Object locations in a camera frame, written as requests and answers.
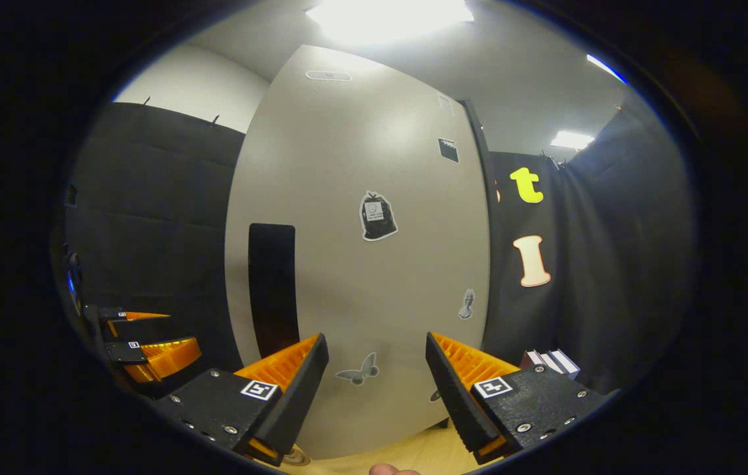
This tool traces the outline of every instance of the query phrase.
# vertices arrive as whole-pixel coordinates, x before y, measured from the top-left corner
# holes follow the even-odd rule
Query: black bag sticker
[[[453,162],[459,163],[459,152],[456,150],[456,142],[450,141],[450,139],[438,139],[438,150],[441,151],[441,156],[446,159],[453,160]]]
[[[362,221],[362,238],[365,241],[379,241],[398,231],[392,205],[382,195],[373,191],[366,191],[362,197],[359,219]]]

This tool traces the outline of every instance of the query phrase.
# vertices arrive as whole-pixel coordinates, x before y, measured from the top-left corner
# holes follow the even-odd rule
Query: chess piece sticker
[[[474,289],[467,289],[465,291],[465,296],[462,298],[462,307],[459,309],[459,318],[467,321],[471,316],[474,316],[475,299],[476,294],[474,294]]]

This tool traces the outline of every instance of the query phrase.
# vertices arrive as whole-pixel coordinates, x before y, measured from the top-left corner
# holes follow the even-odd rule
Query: small white sign
[[[261,400],[268,400],[275,391],[277,391],[277,385],[270,383],[263,383],[262,381],[251,381],[240,391],[245,396],[254,397]]]
[[[332,71],[308,71],[307,78],[327,81],[350,81],[349,73],[336,73]]]
[[[495,397],[503,394],[504,392],[509,392],[512,390],[512,386],[508,385],[506,381],[503,380],[503,378],[499,377],[489,379],[489,381],[480,381],[474,386],[476,386],[477,391],[482,394],[483,399]]]
[[[451,117],[455,115],[453,113],[453,105],[450,103],[450,100],[447,99],[447,97],[438,94],[438,105],[441,106],[441,110],[443,110],[445,114]]]
[[[383,204],[380,202],[365,203],[365,219],[366,220],[382,220],[383,219]]]

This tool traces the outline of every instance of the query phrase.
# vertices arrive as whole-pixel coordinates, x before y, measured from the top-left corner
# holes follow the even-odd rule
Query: orange gripper pad
[[[276,354],[268,355],[256,363],[245,366],[236,371],[234,375],[278,385],[283,392],[286,392],[317,339],[319,339],[319,334],[314,334],[307,340],[302,340],[289,348],[281,349]]]
[[[163,381],[166,376],[174,375],[201,356],[199,341],[195,338],[142,345],[140,349],[148,363],[125,366],[125,371],[138,383]]]
[[[162,315],[162,313],[125,312],[125,319],[127,321],[138,321],[139,319],[159,319],[161,317],[171,317],[171,315]]]
[[[520,371],[519,367],[514,364],[494,358],[492,355],[465,345],[465,343],[457,342],[437,333],[432,333],[432,336],[441,346],[447,360],[450,361],[450,365],[453,366],[453,370],[459,376],[459,381],[462,382],[468,393],[471,391],[471,386],[480,381],[487,381]]]

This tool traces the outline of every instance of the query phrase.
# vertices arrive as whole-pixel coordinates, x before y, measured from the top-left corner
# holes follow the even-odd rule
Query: sticker
[[[365,220],[382,220],[383,203],[378,201],[365,203]]]
[[[351,384],[355,386],[362,386],[367,378],[377,378],[380,374],[380,369],[376,365],[377,354],[369,354],[365,357],[365,361],[362,361],[362,366],[359,369],[345,369],[336,373],[336,377],[339,379],[347,379]]]
[[[441,137],[439,137],[438,150],[441,153],[441,156],[443,156],[447,160],[452,160],[453,162],[459,163],[459,152],[458,150],[456,150],[455,141],[451,141],[450,139],[442,139]]]
[[[509,175],[512,180],[515,180],[515,184],[518,186],[518,195],[521,195],[521,199],[527,203],[539,203],[544,199],[544,194],[540,191],[535,191],[533,183],[538,181],[538,175],[531,174],[530,169],[524,166],[516,171],[513,171]]]
[[[366,191],[359,204],[359,219],[362,222],[362,238],[379,241],[398,231],[391,203],[379,193]]]
[[[464,321],[467,321],[471,316],[474,316],[474,298],[476,298],[474,289],[467,289],[465,291],[465,296],[462,298],[462,307],[459,309],[459,318]]]
[[[525,288],[533,288],[549,282],[549,274],[544,270],[544,262],[541,259],[540,236],[524,236],[512,242],[514,247],[521,251],[521,259],[524,261],[524,278],[521,285]]]
[[[334,73],[332,71],[308,71],[307,78],[326,81],[350,81],[350,75],[347,75],[347,73]]]
[[[450,99],[447,99],[447,97],[442,94],[438,94],[438,105],[440,105],[441,110],[443,110],[445,114],[451,117],[456,115],[453,113],[453,105],[450,103]]]
[[[483,399],[500,396],[504,392],[509,392],[512,390],[512,386],[508,385],[506,381],[504,381],[503,378],[500,377],[489,379],[489,381],[480,381],[474,386],[476,386],[477,391],[480,392]]]
[[[268,400],[269,397],[271,397],[272,394],[274,394],[275,391],[277,391],[278,386],[272,385],[271,383],[263,383],[262,381],[251,381],[248,383],[247,386],[245,386],[242,391],[240,391],[245,396],[254,397],[261,400]]]

